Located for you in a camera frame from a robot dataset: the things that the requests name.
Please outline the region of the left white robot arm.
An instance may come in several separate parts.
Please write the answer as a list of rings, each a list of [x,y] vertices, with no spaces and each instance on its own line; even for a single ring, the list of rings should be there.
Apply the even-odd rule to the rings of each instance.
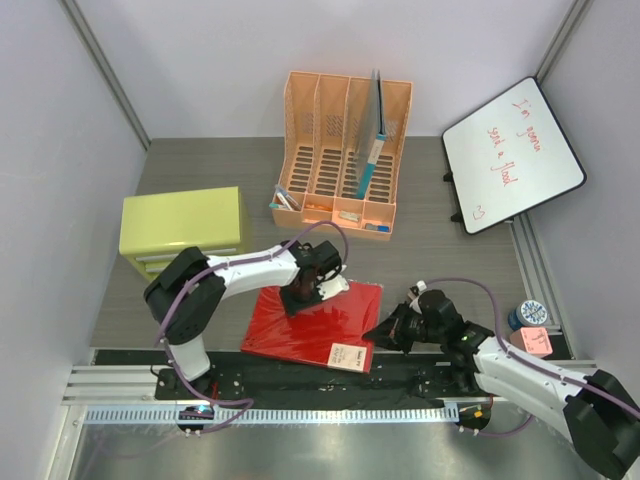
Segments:
[[[212,389],[211,361],[202,334],[219,304],[266,287],[280,289],[287,315],[320,305],[349,290],[343,261],[329,241],[317,246],[289,240],[269,249],[207,256],[189,247],[149,284],[144,301],[159,324],[155,342],[178,369],[178,386],[190,398]]]

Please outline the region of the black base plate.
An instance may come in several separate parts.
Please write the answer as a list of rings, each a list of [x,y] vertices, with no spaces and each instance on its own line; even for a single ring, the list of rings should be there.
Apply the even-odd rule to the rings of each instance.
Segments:
[[[208,355],[213,374],[207,392],[222,400],[251,398],[255,409],[400,410],[486,395],[442,354],[376,353],[368,373],[233,351],[210,351]]]

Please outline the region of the blue patterned tape roll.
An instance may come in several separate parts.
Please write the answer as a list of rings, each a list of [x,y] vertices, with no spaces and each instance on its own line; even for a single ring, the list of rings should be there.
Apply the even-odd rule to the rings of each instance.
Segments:
[[[523,327],[544,327],[548,318],[548,311],[542,303],[527,299],[509,313],[507,322],[516,331]]]

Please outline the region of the blue and grey marker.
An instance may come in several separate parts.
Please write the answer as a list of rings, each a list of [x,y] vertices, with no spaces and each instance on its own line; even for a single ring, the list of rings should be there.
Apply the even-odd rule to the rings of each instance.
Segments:
[[[386,225],[376,225],[376,224],[371,224],[371,223],[367,223],[365,225],[365,230],[367,231],[375,231],[375,232],[382,232],[382,233],[390,233],[390,227],[386,226]]]

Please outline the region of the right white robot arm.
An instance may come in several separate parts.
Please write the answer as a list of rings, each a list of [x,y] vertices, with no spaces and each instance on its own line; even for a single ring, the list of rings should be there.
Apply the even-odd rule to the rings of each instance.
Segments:
[[[593,470],[622,479],[639,458],[639,406],[612,374],[556,366],[464,319],[440,290],[414,290],[364,334],[375,346],[404,354],[436,344],[454,366],[457,391],[479,390],[519,406],[562,434]]]

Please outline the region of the small whiteboard with writing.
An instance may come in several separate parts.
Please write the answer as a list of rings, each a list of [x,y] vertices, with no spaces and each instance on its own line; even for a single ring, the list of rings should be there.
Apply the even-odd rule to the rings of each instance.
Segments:
[[[457,211],[476,235],[585,184],[539,83],[526,77],[442,134]]]

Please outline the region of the orange plastic file organizer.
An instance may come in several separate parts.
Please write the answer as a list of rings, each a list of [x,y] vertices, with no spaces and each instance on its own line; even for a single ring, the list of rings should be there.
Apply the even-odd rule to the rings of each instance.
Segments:
[[[397,211],[399,170],[411,111],[413,85],[382,80],[387,139],[366,196],[355,198],[359,122],[370,77],[292,71],[284,90],[285,154],[278,184],[293,196],[300,211],[272,209],[279,227],[301,230],[321,220],[338,224],[347,235],[388,241]],[[305,208],[315,203],[332,211]],[[341,211],[359,222],[339,217]],[[390,233],[365,230],[386,225]]]

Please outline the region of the teal A4 folder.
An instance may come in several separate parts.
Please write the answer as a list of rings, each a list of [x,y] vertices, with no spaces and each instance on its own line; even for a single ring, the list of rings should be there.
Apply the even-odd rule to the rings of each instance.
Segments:
[[[380,70],[374,69],[369,81],[365,108],[359,122],[356,149],[358,180],[356,199],[365,198],[386,139],[382,79]]]

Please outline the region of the orange highlighter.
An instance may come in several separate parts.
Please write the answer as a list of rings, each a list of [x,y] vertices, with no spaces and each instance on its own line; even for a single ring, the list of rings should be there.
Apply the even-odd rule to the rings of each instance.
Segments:
[[[332,211],[333,207],[315,203],[307,203],[305,204],[305,208],[313,209],[313,210],[321,210],[321,211]]]

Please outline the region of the small white eraser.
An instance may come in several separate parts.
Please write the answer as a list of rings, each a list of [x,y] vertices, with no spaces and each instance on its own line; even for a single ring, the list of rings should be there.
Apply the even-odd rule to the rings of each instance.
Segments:
[[[341,219],[347,220],[347,221],[351,221],[351,222],[359,222],[360,221],[360,216],[356,213],[353,212],[347,212],[347,211],[341,211],[339,213],[339,217]]]

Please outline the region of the green metal drawer cabinet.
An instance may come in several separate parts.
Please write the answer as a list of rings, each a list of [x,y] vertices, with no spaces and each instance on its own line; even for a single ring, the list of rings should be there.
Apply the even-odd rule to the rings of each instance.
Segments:
[[[226,256],[248,252],[250,243],[251,222],[237,186],[124,199],[119,253],[148,280],[188,247]]]

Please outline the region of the blue white pen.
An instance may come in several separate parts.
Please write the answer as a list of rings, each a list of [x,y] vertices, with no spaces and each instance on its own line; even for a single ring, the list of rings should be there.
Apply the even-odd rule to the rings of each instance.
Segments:
[[[282,186],[279,184],[275,185],[275,195],[279,200],[280,204],[291,211],[300,211],[301,206],[297,202],[297,200],[291,196]]]

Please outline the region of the pink cube block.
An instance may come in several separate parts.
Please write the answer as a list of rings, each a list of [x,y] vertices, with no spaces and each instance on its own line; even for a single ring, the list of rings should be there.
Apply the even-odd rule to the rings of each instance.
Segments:
[[[511,334],[509,343],[538,358],[545,358],[553,353],[548,331],[544,327],[521,327]]]

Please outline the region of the red A4 folder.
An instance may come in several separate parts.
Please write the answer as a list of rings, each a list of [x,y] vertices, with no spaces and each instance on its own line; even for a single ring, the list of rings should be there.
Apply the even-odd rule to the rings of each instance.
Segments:
[[[363,335],[378,325],[383,287],[352,281],[350,289],[293,317],[277,287],[260,291],[240,351],[364,374],[373,343]]]

